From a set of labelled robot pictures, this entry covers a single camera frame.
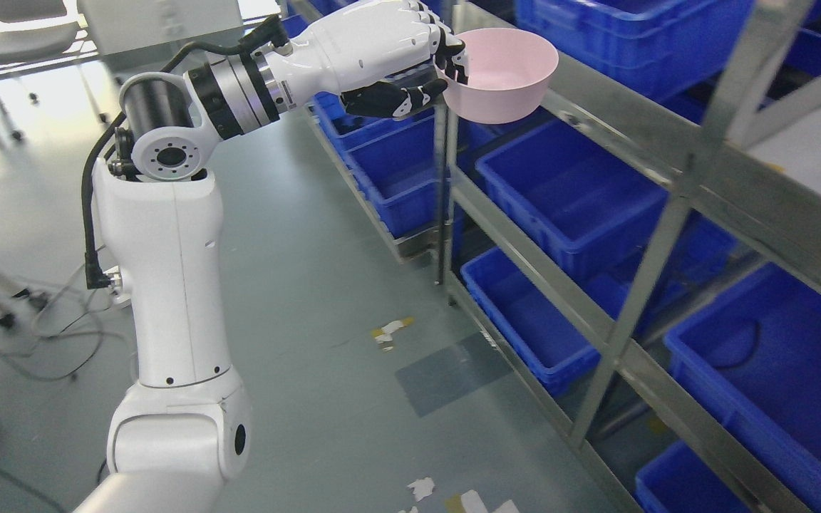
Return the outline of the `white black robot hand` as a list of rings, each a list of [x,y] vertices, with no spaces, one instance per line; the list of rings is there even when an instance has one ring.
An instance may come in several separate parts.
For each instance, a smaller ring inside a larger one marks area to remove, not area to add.
[[[467,84],[465,42],[418,1],[358,1],[310,23],[283,56],[265,55],[296,106],[319,92],[346,113],[403,119],[429,108],[450,82]]]

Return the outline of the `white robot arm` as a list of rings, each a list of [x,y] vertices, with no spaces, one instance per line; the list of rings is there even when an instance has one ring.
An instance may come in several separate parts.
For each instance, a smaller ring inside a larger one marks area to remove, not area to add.
[[[263,48],[293,49],[278,14],[129,78],[85,163],[87,286],[130,298],[137,376],[112,415],[108,476],[78,512],[210,512],[247,467],[253,408],[226,336],[224,205],[207,162],[293,107]]]

